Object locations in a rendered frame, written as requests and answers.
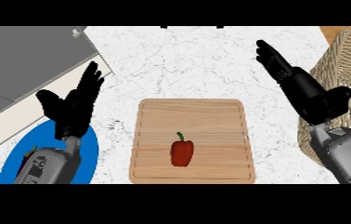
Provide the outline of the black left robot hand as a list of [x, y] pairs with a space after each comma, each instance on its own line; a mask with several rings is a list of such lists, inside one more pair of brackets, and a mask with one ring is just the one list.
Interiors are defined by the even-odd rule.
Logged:
[[83, 73], [78, 86], [62, 99], [52, 91], [42, 89], [36, 97], [42, 103], [46, 117], [55, 122], [55, 138], [81, 138], [89, 131], [95, 101], [105, 82], [98, 63], [93, 61]]

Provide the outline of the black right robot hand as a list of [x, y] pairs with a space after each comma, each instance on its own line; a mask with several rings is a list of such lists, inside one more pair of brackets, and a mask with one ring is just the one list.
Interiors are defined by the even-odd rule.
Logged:
[[304, 121], [311, 125], [326, 123], [348, 112], [351, 88], [338, 86], [329, 90], [311, 74], [292, 66], [275, 47], [257, 41], [257, 61], [278, 82], [286, 99]]

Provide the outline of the cream counter ledge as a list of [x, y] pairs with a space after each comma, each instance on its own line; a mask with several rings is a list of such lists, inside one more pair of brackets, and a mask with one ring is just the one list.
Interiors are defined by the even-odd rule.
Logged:
[[[102, 76], [108, 76], [112, 73], [112, 70], [102, 55], [96, 54], [64, 75], [52, 80], [43, 88], [64, 98], [71, 89], [78, 86], [81, 75], [92, 61], [98, 63], [98, 69], [102, 71]], [[45, 112], [39, 99], [36, 94], [31, 94], [0, 112], [0, 144], [33, 125], [43, 116]]]

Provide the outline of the grey flat appliance top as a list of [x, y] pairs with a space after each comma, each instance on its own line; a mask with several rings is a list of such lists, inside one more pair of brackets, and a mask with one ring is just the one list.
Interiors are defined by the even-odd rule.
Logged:
[[0, 26], [0, 112], [98, 53], [77, 26]]

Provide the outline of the wooden cutting board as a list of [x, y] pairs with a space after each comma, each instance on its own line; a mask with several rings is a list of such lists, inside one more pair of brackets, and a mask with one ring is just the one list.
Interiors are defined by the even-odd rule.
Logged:
[[[189, 165], [171, 164], [171, 145], [193, 143]], [[255, 167], [244, 104], [236, 99], [143, 99], [129, 179], [134, 183], [252, 183]]]

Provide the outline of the red bell pepper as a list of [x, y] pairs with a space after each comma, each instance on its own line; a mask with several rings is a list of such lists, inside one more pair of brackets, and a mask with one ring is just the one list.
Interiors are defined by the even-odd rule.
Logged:
[[186, 140], [186, 137], [182, 132], [177, 132], [179, 140], [173, 142], [171, 149], [170, 149], [170, 161], [174, 166], [188, 167], [195, 145], [191, 140]]

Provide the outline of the wicker basket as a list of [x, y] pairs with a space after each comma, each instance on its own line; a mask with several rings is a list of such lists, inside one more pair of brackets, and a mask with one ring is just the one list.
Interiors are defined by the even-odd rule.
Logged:
[[[351, 28], [339, 31], [331, 47], [326, 49], [317, 65], [310, 70], [313, 77], [326, 90], [348, 86], [351, 88]], [[300, 119], [298, 143], [307, 157], [320, 165], [322, 161], [313, 151], [310, 127], [304, 119]]]

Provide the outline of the blue round plate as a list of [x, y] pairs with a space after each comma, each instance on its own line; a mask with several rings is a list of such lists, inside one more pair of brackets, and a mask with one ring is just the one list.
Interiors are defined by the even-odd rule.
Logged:
[[[67, 143], [55, 138], [55, 122], [52, 120], [47, 120], [34, 127], [16, 143], [0, 171], [2, 184], [14, 183], [25, 153], [33, 147], [39, 149], [43, 147], [64, 149], [67, 147]], [[99, 143], [92, 127], [87, 129], [87, 133], [81, 138], [80, 156], [81, 163], [71, 183], [89, 184], [99, 160]]]

